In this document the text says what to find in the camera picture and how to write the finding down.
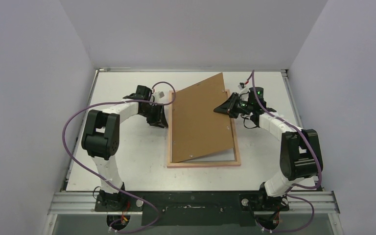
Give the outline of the brown cardboard backing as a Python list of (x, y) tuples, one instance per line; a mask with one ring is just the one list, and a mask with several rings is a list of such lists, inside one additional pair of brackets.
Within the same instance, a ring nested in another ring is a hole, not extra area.
[(227, 99), (222, 73), (176, 92), (171, 107), (172, 163), (234, 148), (231, 119), (214, 111)]

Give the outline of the pink picture frame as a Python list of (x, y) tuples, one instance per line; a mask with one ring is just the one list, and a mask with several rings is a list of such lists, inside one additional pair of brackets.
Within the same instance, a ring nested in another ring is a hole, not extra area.
[(241, 157), (239, 153), (238, 141), (237, 141), (237, 133), (235, 128), (235, 121), (230, 119), (231, 126), (230, 130), (232, 132), (234, 147), (233, 150), (229, 151), (229, 153), (234, 154), (234, 160), (230, 161), (194, 161), (194, 162), (179, 162), (173, 163), (172, 160), (172, 105), (168, 109), (168, 131), (167, 131), (167, 154), (166, 154), (166, 167), (167, 168), (203, 168), (203, 167), (231, 167), (231, 166), (240, 166), (241, 165)]

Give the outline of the blue landscape photo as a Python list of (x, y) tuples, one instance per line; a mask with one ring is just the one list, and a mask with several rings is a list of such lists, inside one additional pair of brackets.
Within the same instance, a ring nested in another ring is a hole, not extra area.
[(235, 151), (234, 149), (227, 149), (220, 152), (215, 152), (202, 157), (193, 158), (187, 160), (187, 162), (218, 162), (218, 161), (234, 161)]

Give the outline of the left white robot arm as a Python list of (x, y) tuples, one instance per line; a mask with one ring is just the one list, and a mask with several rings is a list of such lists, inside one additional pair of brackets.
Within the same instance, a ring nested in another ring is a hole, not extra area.
[(115, 157), (119, 149), (120, 125), (130, 117), (140, 115), (150, 126), (167, 128), (164, 107), (159, 105), (164, 96), (163, 92), (138, 85), (136, 91), (124, 96), (119, 104), (103, 110), (89, 110), (81, 146), (92, 158), (97, 174), (101, 176), (97, 198), (100, 205), (115, 211), (128, 205), (129, 196), (124, 193), (125, 184), (119, 175)]

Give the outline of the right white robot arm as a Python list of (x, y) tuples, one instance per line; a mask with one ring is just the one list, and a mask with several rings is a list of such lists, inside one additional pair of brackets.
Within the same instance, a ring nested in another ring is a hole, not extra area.
[(277, 198), (298, 187), (303, 179), (321, 174), (323, 160), (317, 132), (293, 125), (275, 109), (267, 107), (262, 87), (233, 93), (213, 111), (250, 120), (256, 128), (266, 130), (281, 142), (280, 169), (259, 188), (257, 203), (263, 210), (275, 206)]

